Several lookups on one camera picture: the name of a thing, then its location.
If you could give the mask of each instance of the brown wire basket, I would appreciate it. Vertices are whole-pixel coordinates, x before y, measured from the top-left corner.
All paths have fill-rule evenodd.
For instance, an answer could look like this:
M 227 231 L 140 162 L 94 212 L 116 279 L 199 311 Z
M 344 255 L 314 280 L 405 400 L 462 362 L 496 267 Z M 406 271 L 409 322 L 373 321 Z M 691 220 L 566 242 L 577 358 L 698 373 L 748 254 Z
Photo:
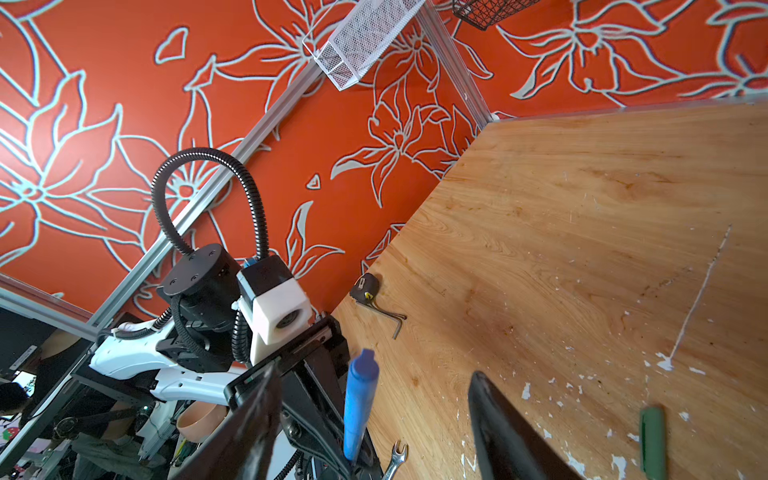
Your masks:
M 484 31 L 536 2 L 538 0 L 453 0 L 453 15 Z

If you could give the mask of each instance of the white mesh basket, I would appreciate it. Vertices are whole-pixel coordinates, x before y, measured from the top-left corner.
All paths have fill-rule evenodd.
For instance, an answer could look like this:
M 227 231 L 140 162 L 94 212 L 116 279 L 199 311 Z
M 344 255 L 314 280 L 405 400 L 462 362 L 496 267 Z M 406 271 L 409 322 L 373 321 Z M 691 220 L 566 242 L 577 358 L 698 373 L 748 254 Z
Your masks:
M 425 0 L 360 0 L 315 61 L 339 90 L 359 82 Z

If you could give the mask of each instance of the green marker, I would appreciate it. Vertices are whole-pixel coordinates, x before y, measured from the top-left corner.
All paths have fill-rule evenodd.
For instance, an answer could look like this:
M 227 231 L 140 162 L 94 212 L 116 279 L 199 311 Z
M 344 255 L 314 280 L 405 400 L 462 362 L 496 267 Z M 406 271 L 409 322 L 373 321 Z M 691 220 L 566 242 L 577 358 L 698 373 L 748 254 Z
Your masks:
M 640 467 L 648 480 L 667 480 L 667 427 L 661 407 L 640 412 Z

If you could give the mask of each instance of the open-end wrench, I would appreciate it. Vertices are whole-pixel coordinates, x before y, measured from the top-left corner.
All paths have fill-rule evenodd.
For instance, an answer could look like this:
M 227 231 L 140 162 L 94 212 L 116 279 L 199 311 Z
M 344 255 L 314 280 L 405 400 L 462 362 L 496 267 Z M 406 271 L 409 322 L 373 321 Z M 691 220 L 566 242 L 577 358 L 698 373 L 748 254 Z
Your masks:
M 397 472 L 397 469 L 400 468 L 400 465 L 405 463 L 405 461 L 408 459 L 408 444 L 403 444 L 402 452 L 399 452 L 399 449 L 400 441 L 398 440 L 392 447 L 392 461 L 389 463 L 389 467 L 387 467 L 386 472 L 384 472 L 382 480 L 392 480 L 392 477 L 395 476 L 395 472 Z

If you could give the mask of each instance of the blue highlighter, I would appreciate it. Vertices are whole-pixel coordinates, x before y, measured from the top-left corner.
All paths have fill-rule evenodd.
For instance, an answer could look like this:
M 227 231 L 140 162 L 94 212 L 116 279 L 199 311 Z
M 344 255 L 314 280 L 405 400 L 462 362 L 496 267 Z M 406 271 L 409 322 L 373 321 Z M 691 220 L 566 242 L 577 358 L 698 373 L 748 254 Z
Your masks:
M 373 350 L 363 349 L 349 365 L 344 402 L 344 456 L 353 465 L 357 462 L 362 437 L 371 416 L 373 397 L 379 384 L 379 364 Z

